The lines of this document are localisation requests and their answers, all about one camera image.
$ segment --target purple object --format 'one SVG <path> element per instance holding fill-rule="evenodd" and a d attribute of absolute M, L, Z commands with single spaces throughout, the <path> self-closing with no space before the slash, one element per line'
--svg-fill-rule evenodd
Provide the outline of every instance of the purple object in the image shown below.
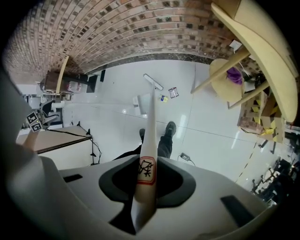
<path fill-rule="evenodd" d="M 236 68 L 232 67 L 231 69 L 227 70 L 227 77 L 238 85 L 242 85 L 242 74 Z"/>

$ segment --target cardboard box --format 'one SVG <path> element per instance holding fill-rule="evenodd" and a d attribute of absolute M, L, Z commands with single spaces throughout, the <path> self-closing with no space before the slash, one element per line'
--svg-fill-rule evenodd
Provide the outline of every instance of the cardboard box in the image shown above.
<path fill-rule="evenodd" d="M 264 92 L 256 95 L 241 105 L 238 126 L 249 133 L 261 134 L 264 129 L 260 116 L 267 102 L 267 95 Z"/>
<path fill-rule="evenodd" d="M 285 124 L 276 99 L 272 94 L 261 115 L 262 126 L 264 129 L 273 129 L 272 134 L 261 135 L 266 140 L 282 143 L 285 137 Z"/>

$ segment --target wall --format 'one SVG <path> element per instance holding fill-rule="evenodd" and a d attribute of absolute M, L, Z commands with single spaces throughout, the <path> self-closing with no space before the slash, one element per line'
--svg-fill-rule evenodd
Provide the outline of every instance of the wall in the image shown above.
<path fill-rule="evenodd" d="M 48 70 L 59 70 L 66 55 L 66 71 L 72 73 L 148 53 L 227 59 L 235 36 L 213 15 L 210 4 L 211 0 L 46 0 L 19 24 L 4 63 L 14 82 L 32 84 L 43 80 Z M 259 71 L 247 61 L 250 71 Z"/>
<path fill-rule="evenodd" d="M 17 84 L 18 90 L 23 94 L 23 95 L 30 95 L 30 94 L 36 94 L 37 93 L 37 85 L 35 84 Z"/>

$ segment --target white tiled floor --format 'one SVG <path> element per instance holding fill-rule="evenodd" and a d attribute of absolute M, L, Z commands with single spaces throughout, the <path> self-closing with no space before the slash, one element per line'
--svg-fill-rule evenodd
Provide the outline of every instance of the white tiled floor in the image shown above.
<path fill-rule="evenodd" d="M 240 107 L 228 110 L 227 103 L 218 98 L 211 86 L 190 94 L 194 84 L 208 77 L 208 70 L 206 64 L 175 60 L 109 68 L 104 82 L 97 83 L 95 93 L 77 94 L 66 105 L 64 124 L 68 126 L 71 121 L 77 124 L 80 120 L 85 129 L 91 129 L 103 152 L 101 163 L 134 150 L 141 143 L 139 129 L 146 126 L 146 119 L 135 116 L 132 98 L 150 92 L 151 86 L 143 78 L 147 73 L 164 87 L 156 91 L 157 97 L 160 94 L 170 97 L 168 90 L 172 87 L 177 87 L 179 93 L 167 103 L 156 102 L 157 143 L 169 121 L 177 125 L 171 159 L 177 160 L 184 152 L 196 166 L 218 172 L 250 190 L 252 179 L 258 181 L 278 156 L 286 156 L 287 146 L 277 144 L 275 154 L 271 154 L 273 144 L 269 142 L 261 151 L 258 144 L 263 140 L 237 127 Z"/>

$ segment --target red bordered sticker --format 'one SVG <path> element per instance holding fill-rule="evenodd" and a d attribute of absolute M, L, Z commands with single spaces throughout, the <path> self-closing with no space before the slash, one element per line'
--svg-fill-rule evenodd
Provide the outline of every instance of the red bordered sticker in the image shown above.
<path fill-rule="evenodd" d="M 156 181 L 156 161 L 153 157 L 141 157 L 137 175 L 137 183 L 153 185 Z"/>

